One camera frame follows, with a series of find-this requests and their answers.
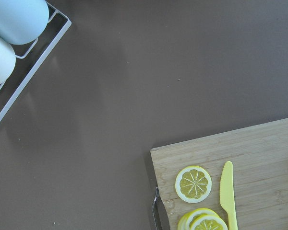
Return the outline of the light blue cup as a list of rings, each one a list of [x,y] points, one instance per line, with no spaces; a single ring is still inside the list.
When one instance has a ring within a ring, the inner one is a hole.
[[[34,41],[43,33],[48,20],[45,0],[0,0],[0,37],[10,44]]]

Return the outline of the bamboo cutting board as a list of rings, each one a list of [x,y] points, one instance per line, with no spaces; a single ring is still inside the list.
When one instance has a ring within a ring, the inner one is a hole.
[[[151,158],[170,229],[200,207],[228,219],[219,202],[219,183],[225,162],[231,161],[238,228],[288,230],[288,118],[154,148]],[[209,196],[196,204],[175,191],[178,172],[190,165],[212,178]]]

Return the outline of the pale mint cup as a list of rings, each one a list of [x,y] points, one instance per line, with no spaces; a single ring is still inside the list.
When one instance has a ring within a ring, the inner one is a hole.
[[[16,56],[12,46],[0,38],[0,84],[12,74],[16,63]]]

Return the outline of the stacked lemon slice top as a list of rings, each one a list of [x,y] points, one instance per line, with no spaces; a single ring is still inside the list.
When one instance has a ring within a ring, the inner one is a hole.
[[[224,220],[215,215],[202,215],[190,226],[191,230],[228,230]]]

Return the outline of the yellow plastic knife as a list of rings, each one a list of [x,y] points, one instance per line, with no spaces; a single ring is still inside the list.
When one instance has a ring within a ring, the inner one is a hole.
[[[231,161],[225,162],[222,170],[219,200],[222,208],[228,215],[228,229],[238,230],[233,184],[233,163]]]

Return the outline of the single lemon slice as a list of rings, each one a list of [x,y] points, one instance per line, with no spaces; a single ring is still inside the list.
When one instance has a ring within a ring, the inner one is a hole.
[[[200,166],[187,166],[179,171],[175,179],[175,191],[187,203],[202,202],[209,196],[211,189],[211,176]]]

